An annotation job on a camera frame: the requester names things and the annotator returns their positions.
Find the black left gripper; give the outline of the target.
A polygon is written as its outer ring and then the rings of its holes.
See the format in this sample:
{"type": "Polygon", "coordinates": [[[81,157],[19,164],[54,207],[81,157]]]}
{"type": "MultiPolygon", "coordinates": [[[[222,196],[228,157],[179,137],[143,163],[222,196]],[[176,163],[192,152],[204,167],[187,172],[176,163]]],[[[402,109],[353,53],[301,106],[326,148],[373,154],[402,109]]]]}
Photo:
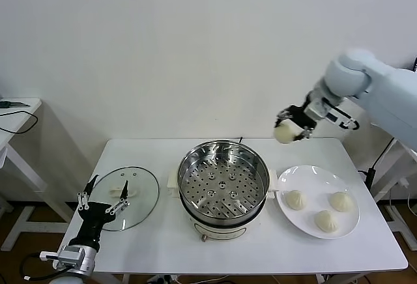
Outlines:
{"type": "Polygon", "coordinates": [[[79,216],[83,220],[81,227],[75,238],[71,239],[71,246],[88,246],[93,249],[100,248],[100,235],[103,226],[114,220],[114,216],[124,211],[128,205],[128,181],[123,187],[115,187],[109,190],[109,196],[116,198],[119,193],[118,201],[114,205],[99,202],[89,202],[94,184],[98,178],[95,175],[84,187],[82,192],[78,192],[79,216]]]}

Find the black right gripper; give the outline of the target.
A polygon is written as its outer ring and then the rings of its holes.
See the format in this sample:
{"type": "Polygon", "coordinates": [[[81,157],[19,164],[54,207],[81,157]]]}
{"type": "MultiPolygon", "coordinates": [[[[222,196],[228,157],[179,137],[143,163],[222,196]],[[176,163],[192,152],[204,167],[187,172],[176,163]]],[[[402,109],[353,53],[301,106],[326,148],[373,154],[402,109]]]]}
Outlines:
{"type": "Polygon", "coordinates": [[[283,111],[280,111],[277,114],[276,125],[280,125],[282,121],[287,119],[290,119],[303,129],[298,135],[293,137],[293,141],[309,139],[313,133],[313,129],[315,129],[317,125],[313,119],[309,118],[304,113],[304,108],[302,106],[291,105],[287,110],[284,109],[283,111]]]}

